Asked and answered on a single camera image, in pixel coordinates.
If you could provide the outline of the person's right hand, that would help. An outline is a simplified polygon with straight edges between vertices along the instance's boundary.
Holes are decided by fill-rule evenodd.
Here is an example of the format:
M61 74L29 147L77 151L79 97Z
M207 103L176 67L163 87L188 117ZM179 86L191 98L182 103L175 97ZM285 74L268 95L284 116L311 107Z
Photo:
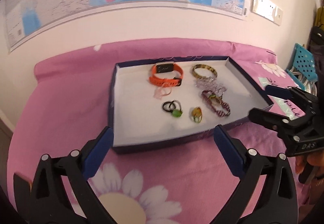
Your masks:
M301 184L309 184L314 178L323 178L323 150L295 158L295 172Z

